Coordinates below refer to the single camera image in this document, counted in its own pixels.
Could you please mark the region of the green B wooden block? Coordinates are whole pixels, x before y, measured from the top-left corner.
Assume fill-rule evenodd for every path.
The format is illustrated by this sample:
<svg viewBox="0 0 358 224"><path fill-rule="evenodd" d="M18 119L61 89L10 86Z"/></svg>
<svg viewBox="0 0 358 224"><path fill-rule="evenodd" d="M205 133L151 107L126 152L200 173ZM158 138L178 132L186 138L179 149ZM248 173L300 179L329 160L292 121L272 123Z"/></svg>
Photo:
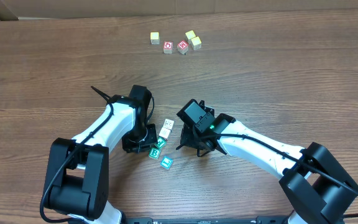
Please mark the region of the green B wooden block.
<svg viewBox="0 0 358 224"><path fill-rule="evenodd" d="M158 148L151 148L150 151L149 151L149 157L151 159L155 159L155 160L158 160L159 156L160 156L160 153L161 153L161 150L158 149Z"/></svg>

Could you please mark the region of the green letter wooden block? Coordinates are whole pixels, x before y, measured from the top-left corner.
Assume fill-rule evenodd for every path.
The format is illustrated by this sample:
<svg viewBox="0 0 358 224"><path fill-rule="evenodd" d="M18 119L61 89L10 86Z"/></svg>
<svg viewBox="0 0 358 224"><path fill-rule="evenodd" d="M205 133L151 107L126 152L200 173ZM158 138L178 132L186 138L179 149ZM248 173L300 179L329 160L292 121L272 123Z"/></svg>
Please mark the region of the green letter wooden block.
<svg viewBox="0 0 358 224"><path fill-rule="evenodd" d="M157 139L157 143L155 144L155 147L157 149L161 149L166 145L166 140L164 138L158 137Z"/></svg>

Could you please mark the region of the white picture wooden block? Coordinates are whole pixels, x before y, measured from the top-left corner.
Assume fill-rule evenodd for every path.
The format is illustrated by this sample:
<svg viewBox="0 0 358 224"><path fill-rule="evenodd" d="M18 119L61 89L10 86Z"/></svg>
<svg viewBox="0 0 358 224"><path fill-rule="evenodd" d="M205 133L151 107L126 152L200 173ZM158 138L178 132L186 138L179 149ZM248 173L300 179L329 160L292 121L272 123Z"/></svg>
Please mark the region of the white picture wooden block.
<svg viewBox="0 0 358 224"><path fill-rule="evenodd" d="M173 120L165 119L164 124L163 124L163 128L172 130L173 125L174 125L174 121L173 121Z"/></svg>

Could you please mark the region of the blue L wooden block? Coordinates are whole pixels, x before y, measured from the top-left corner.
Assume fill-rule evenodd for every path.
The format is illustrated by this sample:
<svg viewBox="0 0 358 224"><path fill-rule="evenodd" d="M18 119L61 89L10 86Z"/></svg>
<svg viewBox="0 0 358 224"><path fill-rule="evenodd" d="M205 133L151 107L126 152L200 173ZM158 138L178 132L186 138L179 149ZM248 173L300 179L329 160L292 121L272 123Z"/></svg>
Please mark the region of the blue L wooden block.
<svg viewBox="0 0 358 224"><path fill-rule="evenodd" d="M171 168L172 164L173 164L173 159L171 159L167 156L164 156L160 163L160 165L166 170L169 170Z"/></svg>

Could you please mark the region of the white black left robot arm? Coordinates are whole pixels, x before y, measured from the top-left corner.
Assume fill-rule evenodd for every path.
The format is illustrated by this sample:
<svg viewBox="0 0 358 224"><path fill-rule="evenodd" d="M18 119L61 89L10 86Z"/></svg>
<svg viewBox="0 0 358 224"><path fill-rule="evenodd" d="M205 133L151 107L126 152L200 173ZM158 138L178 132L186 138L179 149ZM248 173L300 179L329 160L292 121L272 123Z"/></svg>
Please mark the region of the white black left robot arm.
<svg viewBox="0 0 358 224"><path fill-rule="evenodd" d="M57 138L50 147L40 216L47 223L126 223L125 214L108 201L109 155L117 143L128 153L157 144L149 123L154 103L150 90L133 85L129 96L109 96L103 114L71 139Z"/></svg>

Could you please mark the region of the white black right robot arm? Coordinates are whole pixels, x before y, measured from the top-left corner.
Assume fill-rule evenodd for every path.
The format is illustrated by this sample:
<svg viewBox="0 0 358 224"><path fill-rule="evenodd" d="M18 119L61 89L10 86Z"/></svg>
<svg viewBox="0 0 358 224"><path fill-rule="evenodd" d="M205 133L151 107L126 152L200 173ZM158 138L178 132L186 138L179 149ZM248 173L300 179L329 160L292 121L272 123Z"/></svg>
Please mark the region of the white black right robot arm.
<svg viewBox="0 0 358 224"><path fill-rule="evenodd" d="M324 146L307 148L275 141L247 128L202 101L190 100L178 113L181 145L245 159L272 174L290 201L289 223L339 223L358 194L358 185Z"/></svg>

